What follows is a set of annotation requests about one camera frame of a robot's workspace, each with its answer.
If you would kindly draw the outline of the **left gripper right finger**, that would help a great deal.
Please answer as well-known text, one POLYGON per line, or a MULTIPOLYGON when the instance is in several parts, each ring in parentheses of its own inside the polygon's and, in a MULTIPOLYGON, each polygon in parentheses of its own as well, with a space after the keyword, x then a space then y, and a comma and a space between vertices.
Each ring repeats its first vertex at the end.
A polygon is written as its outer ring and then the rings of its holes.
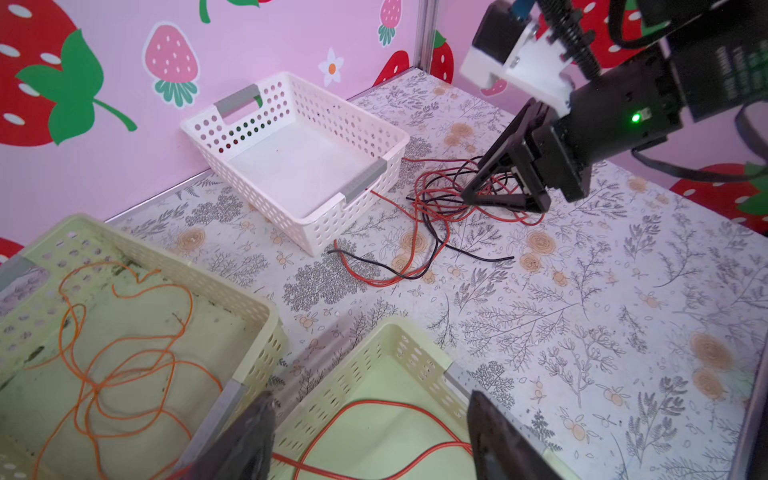
POLYGON ((471 393, 467 423, 479 480, 561 479, 481 391, 471 393))

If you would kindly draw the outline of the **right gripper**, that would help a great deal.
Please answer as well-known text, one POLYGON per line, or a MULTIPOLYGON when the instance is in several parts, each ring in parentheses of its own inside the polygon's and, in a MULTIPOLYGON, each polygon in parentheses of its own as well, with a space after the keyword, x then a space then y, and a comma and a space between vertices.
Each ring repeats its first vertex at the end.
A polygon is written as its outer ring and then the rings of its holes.
POLYGON ((681 94, 661 53, 632 57, 574 91, 570 103, 570 113, 560 117, 530 99, 482 157, 461 193, 464 203, 546 213, 548 189, 561 191, 569 202, 582 200, 593 164, 662 143, 682 128, 681 94), (495 193, 501 173, 512 173, 522 193, 495 193))

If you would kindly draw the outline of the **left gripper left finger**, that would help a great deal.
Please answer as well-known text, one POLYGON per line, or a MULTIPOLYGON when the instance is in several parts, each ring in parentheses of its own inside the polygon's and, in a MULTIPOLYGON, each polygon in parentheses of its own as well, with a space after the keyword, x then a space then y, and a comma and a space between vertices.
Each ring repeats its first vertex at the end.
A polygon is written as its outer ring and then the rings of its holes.
POLYGON ((174 479, 267 479, 276 431, 275 399, 260 393, 235 422, 174 479))

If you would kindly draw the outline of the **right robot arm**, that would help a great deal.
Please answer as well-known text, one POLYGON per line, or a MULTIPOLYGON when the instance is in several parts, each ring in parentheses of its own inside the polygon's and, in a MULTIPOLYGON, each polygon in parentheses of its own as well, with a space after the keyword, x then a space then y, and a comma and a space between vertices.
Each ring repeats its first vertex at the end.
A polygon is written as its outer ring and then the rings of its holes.
POLYGON ((725 174, 649 158, 646 150, 682 126, 730 109, 744 144, 765 158, 767 144, 746 116, 767 98, 767 5, 763 1, 641 1, 649 35, 628 39, 622 1, 608 5, 613 43, 632 52, 603 71, 569 1, 542 1, 538 35, 529 1, 496 1, 486 10, 461 72, 481 88, 503 80, 528 102, 478 163, 461 197, 471 206, 546 213, 549 191, 586 198, 595 163, 629 152, 648 168, 698 182, 725 174))

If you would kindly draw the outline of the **large green basket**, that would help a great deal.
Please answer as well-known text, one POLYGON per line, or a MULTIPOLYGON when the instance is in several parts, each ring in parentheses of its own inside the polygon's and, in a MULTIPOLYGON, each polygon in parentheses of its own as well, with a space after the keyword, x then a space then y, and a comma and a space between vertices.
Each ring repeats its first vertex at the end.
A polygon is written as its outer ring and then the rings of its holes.
POLYGON ((404 318, 294 338, 280 363, 281 393, 297 399, 280 416, 272 479, 473 479, 471 389, 520 425, 499 363, 465 371, 404 318))

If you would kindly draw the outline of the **small green basket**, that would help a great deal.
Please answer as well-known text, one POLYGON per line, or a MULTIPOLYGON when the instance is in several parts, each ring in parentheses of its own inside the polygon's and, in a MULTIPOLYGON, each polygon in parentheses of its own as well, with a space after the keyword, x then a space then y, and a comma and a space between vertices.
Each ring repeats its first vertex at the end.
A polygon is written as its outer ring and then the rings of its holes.
POLYGON ((267 386, 276 307, 87 216, 1 259, 1 475, 171 479, 267 386))

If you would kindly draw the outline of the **white plastic basket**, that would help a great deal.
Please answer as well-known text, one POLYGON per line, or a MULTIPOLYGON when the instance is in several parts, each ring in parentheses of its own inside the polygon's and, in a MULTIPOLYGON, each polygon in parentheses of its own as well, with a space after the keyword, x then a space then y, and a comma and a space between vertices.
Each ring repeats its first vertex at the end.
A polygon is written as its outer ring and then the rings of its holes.
POLYGON ((213 171, 317 256, 398 180, 409 135, 288 72, 181 124, 213 171))

